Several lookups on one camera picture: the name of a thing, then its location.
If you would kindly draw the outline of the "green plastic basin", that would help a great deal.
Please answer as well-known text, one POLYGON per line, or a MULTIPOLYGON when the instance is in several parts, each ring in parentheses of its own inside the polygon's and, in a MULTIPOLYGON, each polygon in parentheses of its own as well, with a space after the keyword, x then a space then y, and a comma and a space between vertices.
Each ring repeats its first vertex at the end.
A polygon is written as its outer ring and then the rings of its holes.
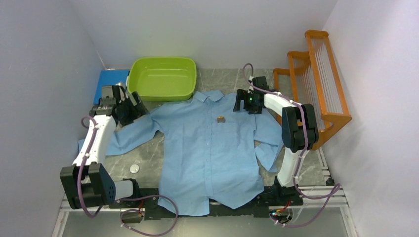
POLYGON ((197 82, 196 63, 185 57, 144 57, 136 60, 127 76, 130 93, 143 101, 188 100, 197 82))

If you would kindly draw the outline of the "light blue button shirt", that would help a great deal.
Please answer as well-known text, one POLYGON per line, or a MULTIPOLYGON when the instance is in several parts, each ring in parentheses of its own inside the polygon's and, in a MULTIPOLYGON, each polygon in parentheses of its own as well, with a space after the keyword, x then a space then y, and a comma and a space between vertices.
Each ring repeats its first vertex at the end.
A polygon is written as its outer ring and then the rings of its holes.
POLYGON ((264 190, 259 166, 277 171, 283 141, 281 126, 267 110, 234 112, 235 99, 235 93, 216 90, 165 103, 114 132, 107 155, 127 153, 160 131, 165 139, 159 206, 187 216, 208 215, 210 199, 241 207, 264 190), (218 116, 226 122, 217 123, 218 116))

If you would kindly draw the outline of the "orange wooden rack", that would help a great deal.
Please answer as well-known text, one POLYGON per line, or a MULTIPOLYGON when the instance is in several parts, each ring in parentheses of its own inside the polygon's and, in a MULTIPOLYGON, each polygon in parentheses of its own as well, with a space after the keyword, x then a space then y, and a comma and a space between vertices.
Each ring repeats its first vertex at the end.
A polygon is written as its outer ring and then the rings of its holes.
POLYGON ((315 110, 319 140, 313 150, 321 148, 351 120, 337 63, 326 31, 305 32, 307 51, 287 53, 289 68, 273 70, 274 86, 279 89, 279 77, 288 76, 293 99, 312 104, 315 110))

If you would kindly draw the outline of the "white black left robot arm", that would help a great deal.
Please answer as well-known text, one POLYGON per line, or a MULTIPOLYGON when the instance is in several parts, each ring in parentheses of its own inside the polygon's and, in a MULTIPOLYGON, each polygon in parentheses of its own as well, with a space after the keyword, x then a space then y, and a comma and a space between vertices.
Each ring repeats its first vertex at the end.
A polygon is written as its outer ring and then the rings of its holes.
POLYGON ((101 88, 101 98, 82 118, 82 121, 88 121, 88 124, 82 124, 88 129, 83 145, 72 165, 60 171, 60 180, 72 209, 103 207, 120 200, 128 207, 140 204, 142 194, 137 181, 129 178, 114 181, 103 162, 117 126, 129 125, 147 113, 139 95, 130 93, 124 83, 101 88))

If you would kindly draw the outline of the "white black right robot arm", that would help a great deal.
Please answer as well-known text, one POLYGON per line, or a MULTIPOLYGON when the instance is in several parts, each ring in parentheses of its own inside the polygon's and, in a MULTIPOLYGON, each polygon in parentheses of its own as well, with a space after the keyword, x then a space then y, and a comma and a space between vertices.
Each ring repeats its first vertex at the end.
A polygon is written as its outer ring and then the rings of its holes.
POLYGON ((288 188, 295 188, 298 183, 300 166, 308 150, 319 140, 314 107, 270 90, 265 76, 249 76, 247 83, 250 85, 248 90, 237 90, 233 111, 243 108, 249 114, 260 114, 263 108, 267 108, 282 119, 281 137, 286 149, 277 174, 280 186, 272 191, 272 199, 283 205, 291 198, 288 188))

